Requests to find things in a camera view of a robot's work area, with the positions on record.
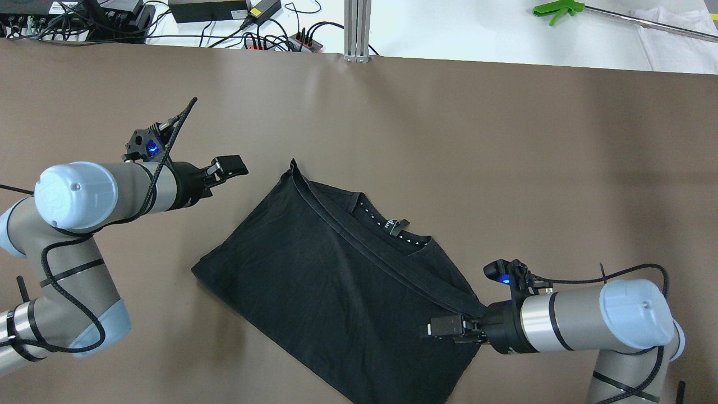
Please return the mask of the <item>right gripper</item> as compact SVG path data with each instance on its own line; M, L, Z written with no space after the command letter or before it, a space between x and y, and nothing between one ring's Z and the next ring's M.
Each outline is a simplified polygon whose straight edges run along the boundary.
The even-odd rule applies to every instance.
M488 343L501 355L525 354L528 343L517 319L512 302L493 302L480 322L461 314L433 318L421 328L421 338L449 339L454 343L486 343L487 337Z

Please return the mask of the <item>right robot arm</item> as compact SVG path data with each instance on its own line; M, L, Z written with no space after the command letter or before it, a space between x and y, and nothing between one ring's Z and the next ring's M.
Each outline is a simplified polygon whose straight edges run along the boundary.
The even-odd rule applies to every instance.
M422 335L488 343L503 355L597 350L587 403L659 403L668 365L685 349L684 330L648 279L542 295L513 291L482 318L433 318Z

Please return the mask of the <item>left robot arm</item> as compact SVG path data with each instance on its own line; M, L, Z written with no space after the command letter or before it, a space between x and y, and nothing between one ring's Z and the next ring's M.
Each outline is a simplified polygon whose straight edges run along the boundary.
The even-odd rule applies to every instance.
M33 195L2 214L2 249L27 259L43 294L2 312L2 374L54 352L94 355L128 335L131 322L93 233L112 223L190 207L231 177L241 157L189 163L77 162L39 177Z

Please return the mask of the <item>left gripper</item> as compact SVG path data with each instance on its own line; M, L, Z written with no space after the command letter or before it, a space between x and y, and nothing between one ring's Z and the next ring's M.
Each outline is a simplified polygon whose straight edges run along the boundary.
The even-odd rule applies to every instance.
M171 209L184 209L201 199L213 196L211 187L219 186L237 176L246 176L249 170L239 155L217 156L207 168L191 163L176 162L171 172L176 181L176 197Z

